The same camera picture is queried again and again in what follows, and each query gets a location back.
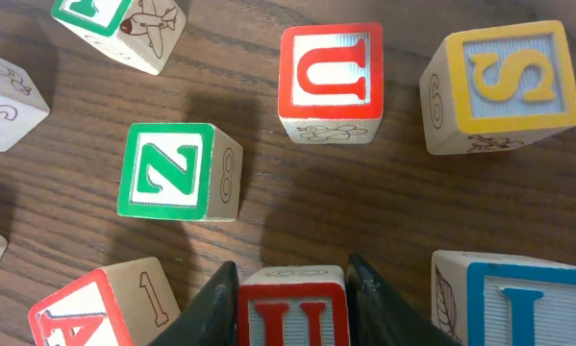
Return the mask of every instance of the number 1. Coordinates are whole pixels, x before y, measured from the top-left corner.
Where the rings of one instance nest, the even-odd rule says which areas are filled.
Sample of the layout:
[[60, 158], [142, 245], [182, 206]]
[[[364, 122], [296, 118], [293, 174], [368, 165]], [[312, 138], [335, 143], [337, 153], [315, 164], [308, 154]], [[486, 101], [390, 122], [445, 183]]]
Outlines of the number 1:
[[149, 296], [151, 307], [153, 307], [153, 311], [155, 312], [155, 325], [157, 327], [161, 327], [168, 323], [170, 317], [168, 317], [168, 314], [163, 311], [162, 304], [160, 304], [160, 300], [158, 299], [157, 293], [155, 292], [155, 287], [153, 287], [147, 272], [140, 273], [140, 288], [144, 288], [146, 290], [146, 294]]

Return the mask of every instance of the green border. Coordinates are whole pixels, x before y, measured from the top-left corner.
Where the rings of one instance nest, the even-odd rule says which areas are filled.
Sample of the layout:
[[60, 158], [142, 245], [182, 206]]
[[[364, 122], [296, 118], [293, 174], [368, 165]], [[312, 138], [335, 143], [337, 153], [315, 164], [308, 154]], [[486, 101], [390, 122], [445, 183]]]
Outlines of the green border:
[[[200, 167], [200, 186], [198, 204], [194, 208], [174, 206], [154, 206], [132, 203], [130, 192], [134, 182], [138, 135], [140, 134], [199, 134], [202, 136], [202, 164]], [[214, 126], [211, 124], [175, 123], [175, 124], [133, 124], [127, 135], [125, 159], [121, 173], [121, 186], [118, 193], [116, 212], [121, 216], [133, 216], [160, 220], [195, 221], [205, 218], [209, 207], [209, 181], [211, 179], [211, 161], [213, 159]]]
[[50, 14], [53, 18], [62, 20], [66, 23], [72, 24], [79, 28], [83, 28], [89, 30], [95, 34], [101, 35], [103, 37], [111, 37], [118, 26], [121, 25], [121, 21], [123, 17], [125, 17], [125, 12], [130, 8], [132, 5], [132, 0], [122, 0], [123, 2], [121, 5], [116, 9], [116, 13], [114, 14], [113, 21], [108, 25], [108, 27], [101, 26], [97, 23], [93, 23], [91, 21], [85, 20], [78, 15], [71, 14], [69, 12], [65, 12], [61, 10], [61, 6], [65, 0], [57, 0], [55, 1], [55, 5], [53, 5]]

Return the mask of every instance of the yellow border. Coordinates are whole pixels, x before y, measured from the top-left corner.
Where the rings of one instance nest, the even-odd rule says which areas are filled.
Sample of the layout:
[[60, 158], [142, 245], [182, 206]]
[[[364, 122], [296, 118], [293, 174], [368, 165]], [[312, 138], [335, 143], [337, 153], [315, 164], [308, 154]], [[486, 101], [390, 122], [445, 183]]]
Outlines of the yellow border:
[[[469, 41], [552, 34], [561, 75], [565, 112], [503, 118], [472, 118], [463, 45]], [[509, 25], [452, 34], [447, 39], [450, 81], [459, 130], [466, 134], [503, 133], [576, 125], [576, 82], [563, 24], [557, 20]]]

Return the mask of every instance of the red border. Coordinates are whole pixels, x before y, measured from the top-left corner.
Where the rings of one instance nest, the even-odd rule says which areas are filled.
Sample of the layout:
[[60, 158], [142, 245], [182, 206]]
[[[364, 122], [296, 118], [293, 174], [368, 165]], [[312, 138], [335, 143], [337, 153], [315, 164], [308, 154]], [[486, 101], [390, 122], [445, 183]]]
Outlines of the red border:
[[116, 335], [118, 344], [124, 346], [134, 346], [134, 342], [132, 341], [129, 332], [127, 331], [127, 327], [125, 326], [125, 319], [123, 319], [121, 310], [118, 308], [116, 298], [113, 294], [113, 289], [111, 288], [111, 285], [108, 281], [108, 276], [106, 276], [106, 272], [104, 272], [102, 269], [93, 270], [92, 272], [86, 274], [84, 277], [76, 280], [71, 284], [68, 284], [64, 288], [51, 294], [46, 299], [39, 301], [31, 307], [29, 310], [28, 319], [36, 345], [46, 345], [42, 338], [41, 329], [39, 327], [39, 322], [36, 316], [42, 310], [49, 308], [53, 304], [59, 302], [61, 299], [93, 282], [97, 283], [99, 293], [102, 297], [102, 301], [104, 302], [104, 306], [106, 307], [108, 318], [113, 325], [114, 335]]
[[249, 346], [249, 302], [257, 299], [330, 297], [333, 303], [335, 345], [349, 346], [349, 327], [345, 290], [336, 283], [252, 284], [238, 292], [238, 346]]
[[[371, 35], [371, 103], [361, 106], [293, 106], [294, 37], [367, 33]], [[384, 42], [379, 23], [313, 25], [288, 28], [281, 38], [279, 116], [282, 118], [379, 119], [384, 111]]]

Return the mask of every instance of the airplane drawing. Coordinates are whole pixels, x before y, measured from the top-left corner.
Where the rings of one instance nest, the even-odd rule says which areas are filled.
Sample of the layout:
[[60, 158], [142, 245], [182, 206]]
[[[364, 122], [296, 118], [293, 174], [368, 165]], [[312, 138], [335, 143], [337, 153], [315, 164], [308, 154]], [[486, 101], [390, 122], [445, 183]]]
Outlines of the airplane drawing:
[[132, 14], [121, 22], [121, 32], [131, 36], [149, 36], [149, 47], [153, 48], [157, 59], [163, 55], [162, 30], [176, 28], [176, 8], [166, 9], [163, 15], [157, 15], [154, 0], [140, 0], [142, 12]]
[[16, 71], [0, 62], [0, 76], [8, 77], [12, 80], [12, 87], [23, 95], [29, 96], [31, 88], [24, 85], [24, 79]]

